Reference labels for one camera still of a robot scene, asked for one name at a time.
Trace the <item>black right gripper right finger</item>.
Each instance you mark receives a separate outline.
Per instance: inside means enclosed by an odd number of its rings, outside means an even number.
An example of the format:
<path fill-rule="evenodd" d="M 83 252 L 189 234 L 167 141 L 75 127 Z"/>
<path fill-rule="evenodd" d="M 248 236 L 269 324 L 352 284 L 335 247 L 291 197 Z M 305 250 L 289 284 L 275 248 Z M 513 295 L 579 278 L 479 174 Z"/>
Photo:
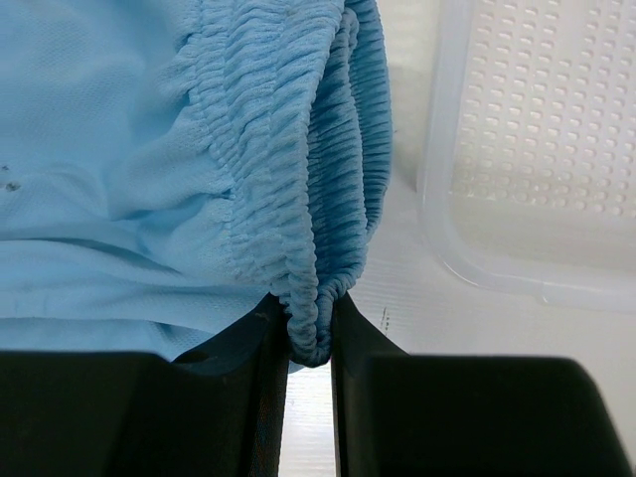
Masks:
<path fill-rule="evenodd" d="M 561 357 L 412 355 L 339 299 L 341 476 L 630 476 L 596 383 Z"/>

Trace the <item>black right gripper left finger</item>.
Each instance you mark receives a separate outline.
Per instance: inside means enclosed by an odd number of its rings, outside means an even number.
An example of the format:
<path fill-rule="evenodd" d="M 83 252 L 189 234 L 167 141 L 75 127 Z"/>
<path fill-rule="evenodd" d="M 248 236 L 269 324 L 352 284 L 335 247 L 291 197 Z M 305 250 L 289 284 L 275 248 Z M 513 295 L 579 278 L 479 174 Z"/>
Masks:
<path fill-rule="evenodd" d="M 146 353 L 5 352 L 5 476 L 274 476 L 286 315 L 264 297 L 166 361 Z"/>

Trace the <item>light blue shorts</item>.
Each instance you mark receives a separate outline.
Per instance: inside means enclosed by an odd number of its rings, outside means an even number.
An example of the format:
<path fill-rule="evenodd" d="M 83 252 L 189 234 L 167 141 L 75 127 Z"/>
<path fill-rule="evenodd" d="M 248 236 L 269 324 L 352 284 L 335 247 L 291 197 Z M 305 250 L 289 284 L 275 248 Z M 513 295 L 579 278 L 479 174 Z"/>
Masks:
<path fill-rule="evenodd" d="M 325 364 L 392 159 L 373 1 L 5 1 L 1 346 L 174 359 L 265 295 Z"/>

